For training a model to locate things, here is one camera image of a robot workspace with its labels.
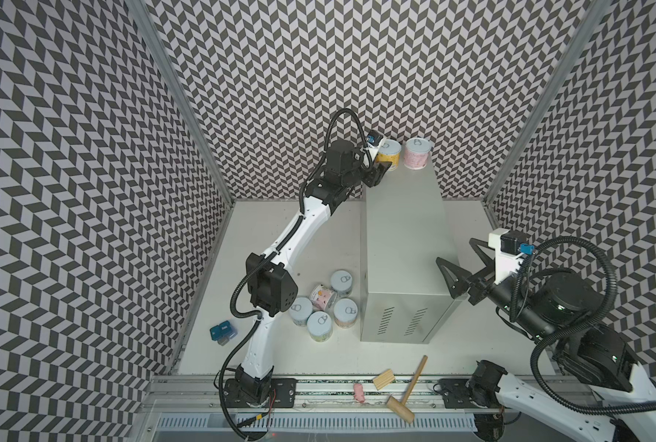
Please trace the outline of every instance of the wooden hammer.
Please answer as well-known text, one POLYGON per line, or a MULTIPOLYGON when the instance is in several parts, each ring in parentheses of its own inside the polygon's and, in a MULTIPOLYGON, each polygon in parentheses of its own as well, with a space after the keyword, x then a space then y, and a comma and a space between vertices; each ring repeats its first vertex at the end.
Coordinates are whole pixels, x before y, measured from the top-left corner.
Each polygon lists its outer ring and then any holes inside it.
POLYGON ((426 355, 421 358, 421 364, 419 364, 419 368, 416 369, 416 373, 414 374, 412 382, 410 382, 409 386, 406 388, 406 393, 402 398, 402 402, 394 399, 394 396, 389 396, 389 399, 387 400, 387 408, 389 408, 391 411, 394 411, 397 416, 404 419, 404 421, 406 421, 408 424, 414 422, 414 413, 412 413, 410 409, 406 408, 406 401, 409 399, 409 395, 412 393, 414 385, 416 385, 416 380, 419 379, 419 376, 421 375, 423 366, 426 365, 426 359, 426 355))

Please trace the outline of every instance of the gray metal box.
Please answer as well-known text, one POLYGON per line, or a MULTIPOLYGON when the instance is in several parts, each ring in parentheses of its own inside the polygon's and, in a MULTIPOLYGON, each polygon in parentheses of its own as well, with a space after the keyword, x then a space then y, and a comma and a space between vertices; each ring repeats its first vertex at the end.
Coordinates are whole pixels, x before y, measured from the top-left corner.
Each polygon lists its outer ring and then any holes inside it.
POLYGON ((435 262, 458 257, 430 156, 363 192, 360 340, 427 344, 461 302, 435 262))

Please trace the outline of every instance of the pink can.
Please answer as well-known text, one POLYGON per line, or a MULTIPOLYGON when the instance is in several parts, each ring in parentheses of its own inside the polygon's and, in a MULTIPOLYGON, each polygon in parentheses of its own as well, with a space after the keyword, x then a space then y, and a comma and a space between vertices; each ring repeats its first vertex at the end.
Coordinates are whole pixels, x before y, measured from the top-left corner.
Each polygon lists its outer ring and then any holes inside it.
POLYGON ((433 143, 426 138, 410 138, 404 145, 403 163, 410 169, 421 169, 426 166, 428 153, 433 149, 433 143))
POLYGON ((308 298, 315 308, 326 311, 333 306, 338 296, 330 288, 325 287, 323 284, 318 284, 308 298))

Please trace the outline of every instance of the white floor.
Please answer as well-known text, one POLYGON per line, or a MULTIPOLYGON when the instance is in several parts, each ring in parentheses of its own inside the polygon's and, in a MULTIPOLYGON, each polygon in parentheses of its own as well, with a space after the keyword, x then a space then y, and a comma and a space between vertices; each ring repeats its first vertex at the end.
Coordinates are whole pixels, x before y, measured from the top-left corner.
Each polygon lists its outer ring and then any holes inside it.
MULTIPOLYGON (((294 279, 300 296, 307 296, 315 284, 327 283, 331 273, 346 269, 360 274, 360 201, 344 202, 315 235, 296 265, 294 279)), ((444 201, 453 231, 458 258, 470 271, 482 262, 468 245, 471 237, 486 239, 491 230, 479 201, 444 201)), ((244 276, 244 260, 251 252, 261 252, 274 241, 297 211, 297 202, 238 202, 223 239, 190 339, 183 353, 178 374, 215 374, 230 350, 246 335, 253 320, 239 320, 230 314, 229 300, 244 276), (225 320, 239 335, 222 347, 210 339, 210 327, 225 320)), ((358 296, 353 288, 352 297, 358 296)), ((246 289, 237 308, 252 308, 246 289)), ((429 344, 388 344, 360 342, 360 325, 347 330, 337 328, 321 343, 311 339, 304 327, 297 327, 284 315, 274 328, 275 374, 369 374, 391 368, 395 374, 411 374, 422 355, 428 355, 424 374, 471 374, 480 359, 489 359, 514 374, 531 374, 529 355, 534 344, 511 331, 495 316, 495 305, 483 300, 467 301, 458 307, 429 344)), ((244 359, 240 350, 230 366, 244 359)), ((551 362, 543 354, 542 374, 552 375, 551 362)))

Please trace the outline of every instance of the hammer head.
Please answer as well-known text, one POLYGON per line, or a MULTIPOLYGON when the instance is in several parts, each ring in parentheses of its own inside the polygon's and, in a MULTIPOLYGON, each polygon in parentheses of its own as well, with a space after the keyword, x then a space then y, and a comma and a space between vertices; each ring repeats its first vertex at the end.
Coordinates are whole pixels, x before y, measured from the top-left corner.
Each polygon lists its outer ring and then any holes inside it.
POLYGON ((406 423, 411 424, 414 422, 414 413, 406 405, 403 405, 398 400, 394 399, 394 396, 389 396, 387 400, 387 408, 391 411, 394 411, 397 416, 401 417, 406 423))

